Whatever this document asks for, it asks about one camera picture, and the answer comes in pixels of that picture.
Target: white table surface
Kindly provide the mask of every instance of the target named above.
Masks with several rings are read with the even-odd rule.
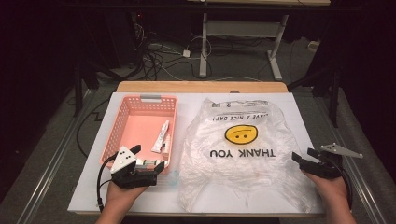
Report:
[[[174,134],[174,145],[170,161],[170,173],[159,175],[157,186],[149,187],[134,203],[130,210],[137,215],[151,216],[249,216],[249,217],[298,217],[323,214],[319,201],[310,213],[302,213],[276,190],[257,191],[250,195],[248,202],[237,197],[231,189],[224,186],[208,184],[199,195],[190,213],[178,203],[177,174],[178,160],[181,154],[183,135],[191,121],[197,115],[202,102],[207,97],[214,102],[231,100],[267,100],[276,104],[284,113],[286,122],[294,133],[297,144],[306,157],[306,149],[313,147],[304,126],[297,104],[291,93],[133,93],[115,92],[109,102],[101,127],[92,145],[91,153],[85,163],[78,185],[73,194],[68,211],[79,214],[99,213],[96,199],[96,181],[101,164],[99,158],[105,147],[114,118],[116,117],[121,99],[130,94],[163,94],[175,95],[177,103],[177,119]],[[102,182],[110,179],[106,168]],[[107,185],[101,188],[101,196],[106,200]]]

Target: wire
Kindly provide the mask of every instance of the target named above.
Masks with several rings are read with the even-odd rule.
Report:
[[[154,77],[154,81],[156,81],[157,78],[158,78],[158,73],[160,71],[160,67],[158,66],[158,64],[162,64],[163,63],[163,56],[161,56],[161,55],[159,55],[157,53],[148,52],[145,55],[145,58],[143,58],[143,61],[145,62],[145,66],[143,67],[145,76],[140,78],[140,79],[151,80],[151,78]]]
[[[96,196],[97,196],[97,201],[98,201],[98,206],[99,206],[100,212],[102,212],[103,209],[105,208],[105,206],[103,205],[102,197],[100,196],[100,188],[102,187],[102,185],[100,184],[100,179],[102,177],[102,172],[105,169],[106,165],[110,161],[114,161],[117,158],[118,154],[119,154],[119,152],[116,152],[114,155],[112,155],[111,157],[107,158],[105,160],[105,162],[103,162],[103,164],[102,164],[102,166],[100,167],[100,170],[99,170],[99,175],[98,175],[97,182],[96,182]]]
[[[136,39],[140,39],[140,44],[137,46],[138,48],[143,44],[143,39],[145,38],[145,29],[143,29],[143,27],[139,24],[136,24],[137,27],[139,27],[139,33],[136,37]]]
[[[186,47],[185,44],[182,44],[183,42],[185,42],[182,39],[176,38],[176,37],[171,36],[171,35],[166,35],[166,34],[163,34],[163,33],[158,33],[158,32],[152,32],[152,33],[155,34],[155,35],[159,35],[161,37],[166,37],[167,39],[170,39],[173,43],[176,43],[176,44],[180,45],[182,48]]]
[[[91,111],[91,113],[89,113],[87,116],[85,116],[85,118],[84,118],[84,120],[79,124],[79,126],[78,126],[78,129],[77,129],[77,133],[76,133],[76,141],[77,141],[77,146],[78,146],[78,149],[79,149],[79,151],[82,153],[82,155],[85,157],[85,158],[88,158],[88,155],[84,152],[84,150],[82,149],[82,146],[81,146],[81,144],[80,144],[80,142],[79,142],[79,132],[80,132],[80,130],[81,130],[81,127],[82,127],[82,125],[84,124],[84,122],[88,119],[88,117],[90,116],[90,115],[96,115],[96,120],[97,120],[97,115],[98,115],[98,112],[94,112],[97,108],[99,108],[99,106],[101,106],[101,105],[103,105],[104,103],[106,103],[106,102],[108,102],[109,101],[109,99],[106,99],[106,100],[104,100],[102,103],[100,103],[99,105],[97,105],[92,111]]]
[[[328,163],[330,163],[337,171],[340,173],[341,177],[343,178],[345,184],[346,184],[346,194],[347,194],[347,203],[349,205],[349,210],[352,210],[352,201],[353,201],[353,190],[350,187],[350,177],[347,171],[344,168],[340,168],[334,161],[324,159]]]
[[[112,181],[112,179],[109,179],[109,180],[103,182],[99,187],[101,188],[105,183],[108,183],[108,182],[110,182],[110,181]]]
[[[187,81],[187,80],[184,80],[184,79],[181,79],[181,78],[178,78],[178,77],[173,76],[171,73],[168,72],[168,70],[166,70],[166,68],[164,68],[164,67],[162,67],[162,66],[161,66],[161,68],[162,68],[163,71],[165,71],[170,77],[174,78],[175,80]]]
[[[207,38],[203,38],[201,35],[198,35],[198,36],[194,37],[194,38],[191,40],[190,44],[192,43],[192,41],[194,41],[194,40],[196,40],[196,39],[198,39],[198,38],[203,39],[204,41],[206,41],[206,43],[209,44],[209,52],[207,53],[206,57],[209,56],[210,53],[212,52],[212,45],[210,44],[210,42],[209,42],[209,40],[208,40]]]
[[[265,38],[262,38],[262,37],[231,38],[230,36],[225,36],[225,38],[221,38],[221,37],[218,37],[218,36],[215,36],[215,35],[211,35],[210,37],[214,37],[214,38],[220,39],[220,40],[227,40],[230,43],[243,46],[243,47],[236,48],[236,49],[242,49],[242,48],[245,48],[245,47],[257,47],[265,39]],[[243,43],[244,41],[250,41],[250,40],[253,40],[253,42],[251,44]]]
[[[162,48],[166,48],[166,49],[171,49],[172,51],[160,51],[160,53],[171,53],[171,54],[177,54],[177,55],[182,55],[181,53],[179,53],[177,50],[175,50],[175,49],[172,49],[172,48],[170,48],[170,47],[167,47],[167,46],[165,46],[165,45],[163,45],[163,44],[161,44],[161,45],[159,45],[159,46],[161,46],[159,49],[156,49],[156,50],[154,50],[154,51],[159,51],[160,49],[162,49]]]
[[[269,59],[269,62],[265,65],[265,66],[263,66],[261,69],[259,69],[259,71],[257,71],[257,77],[260,77],[260,71],[261,70],[264,70],[266,67],[268,67],[268,65],[270,65],[271,64],[271,61],[273,60],[274,58],[272,58],[272,59]]]

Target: wooden table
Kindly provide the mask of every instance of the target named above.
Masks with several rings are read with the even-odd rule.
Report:
[[[218,81],[123,81],[117,92],[206,92],[206,93],[275,93],[288,92],[282,82],[218,82]]]
[[[113,93],[101,127],[92,145],[90,155],[82,171],[78,185],[74,191],[68,211],[78,214],[98,214],[95,206],[95,190],[97,172],[100,168],[101,157],[106,140],[110,135],[112,123],[117,115],[122,97],[129,94],[154,94],[169,93],[177,96],[177,126],[174,134],[174,147],[169,173],[159,175],[159,183],[154,188],[149,188],[136,200],[128,215],[138,216],[172,216],[172,217],[316,217],[323,214],[320,202],[316,204],[311,213],[304,213],[293,207],[278,193],[268,190],[251,198],[252,203],[260,206],[244,206],[244,202],[229,191],[222,200],[218,194],[222,187],[206,187],[203,194],[194,203],[191,212],[183,210],[178,201],[177,174],[178,161],[181,156],[182,142],[185,130],[199,111],[202,101],[209,98],[214,101],[227,100],[255,100],[264,99],[277,104],[284,112],[285,120],[293,131],[299,148],[312,147],[312,142],[304,126],[297,104],[286,85],[279,82],[217,82],[217,81],[124,81]],[[110,173],[105,170],[102,180],[109,179]],[[106,185],[101,188],[102,198],[106,199]]]

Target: aluminum rail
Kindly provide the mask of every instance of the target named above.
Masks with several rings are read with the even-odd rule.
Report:
[[[64,137],[61,140],[61,143],[57,147],[55,154],[53,155],[49,165],[47,166],[46,171],[41,176],[38,184],[35,187],[35,191],[33,192],[29,202],[26,204],[23,209],[20,218],[18,220],[18,224],[23,223],[32,223],[35,218],[35,213],[38,210],[41,202],[44,199],[48,189],[50,188],[50,184],[52,183],[53,178],[55,177],[62,160],[64,159],[64,155],[67,152],[67,147],[69,145],[70,139],[74,136],[75,131],[78,125],[81,123],[82,118],[87,111],[87,108],[91,104],[93,100],[93,96],[95,95],[95,91],[87,90],[84,98],[86,101],[86,105],[83,106],[82,110],[78,113],[78,116],[73,118],[71,123],[69,124]]]
[[[327,111],[327,106],[324,103],[323,98],[318,97],[317,98],[317,104],[318,107],[321,111],[321,114],[323,116],[323,119],[326,120],[329,128],[332,131],[332,134],[336,141],[339,143],[339,145],[343,147],[347,147],[343,137],[341,134],[338,132],[337,129],[335,129],[332,125],[332,122],[330,119],[326,116],[328,113]],[[368,186],[367,182],[364,180],[361,172],[359,171],[359,168],[354,161],[354,159],[350,157],[343,157],[344,160],[344,166],[348,170],[348,174],[350,176],[351,181],[353,182],[356,191],[359,194],[359,197],[361,198],[361,202],[367,212],[367,215],[370,217],[371,221],[374,224],[383,224],[387,223],[386,219],[384,218],[384,215],[382,214],[377,202],[375,201],[374,194],[372,193],[372,190]]]

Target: desk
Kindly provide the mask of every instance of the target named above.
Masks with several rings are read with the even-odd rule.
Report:
[[[99,158],[103,147],[106,143],[111,125],[120,104],[121,97],[131,92],[166,92],[175,94],[178,98],[177,104],[177,123],[175,127],[174,146],[172,149],[172,160],[170,162],[170,172],[168,175],[159,175],[158,184],[155,187],[148,188],[135,202],[131,209],[131,214],[150,215],[150,216],[206,216],[206,217],[300,217],[300,216],[317,216],[322,214],[323,210],[320,202],[313,202],[310,213],[302,213],[297,208],[288,203],[280,194],[272,194],[271,190],[266,191],[263,198],[254,197],[252,204],[261,206],[245,207],[244,200],[238,199],[233,193],[229,197],[219,197],[213,195],[213,190],[205,190],[196,201],[191,213],[184,211],[177,197],[177,169],[178,157],[182,149],[180,144],[183,141],[184,130],[196,116],[202,101],[209,97],[212,100],[242,100],[242,99],[266,99],[275,102],[284,112],[285,119],[293,131],[299,148],[312,147],[308,133],[302,121],[301,115],[295,104],[291,93],[287,93],[286,86],[283,83],[265,83],[265,82],[121,82],[117,92],[113,93],[112,99],[107,108],[107,112],[102,122],[101,128],[93,143],[89,158],[86,161],[84,170],[74,192],[73,198],[69,205],[68,211],[78,214],[97,214],[99,212],[96,205],[95,184],[97,172],[100,164]],[[105,170],[102,180],[109,179],[109,171]],[[315,187],[312,186],[312,192],[315,193]],[[106,197],[106,185],[101,188],[101,195]]]
[[[239,3],[239,4],[258,4],[258,5],[303,5],[303,6],[328,6],[330,0],[208,0],[209,3]],[[289,15],[283,15],[280,22],[257,22],[257,21],[210,21],[207,18],[207,13],[204,13],[203,31],[202,31],[202,53],[200,61],[200,77],[206,77],[207,57],[207,36],[208,35],[231,35],[231,36],[253,36],[253,37],[274,37],[275,44],[272,50],[267,51],[267,56],[274,78],[277,81],[282,80],[279,66],[276,62],[276,53],[279,49],[280,41],[282,40],[283,32],[286,28],[286,22]]]

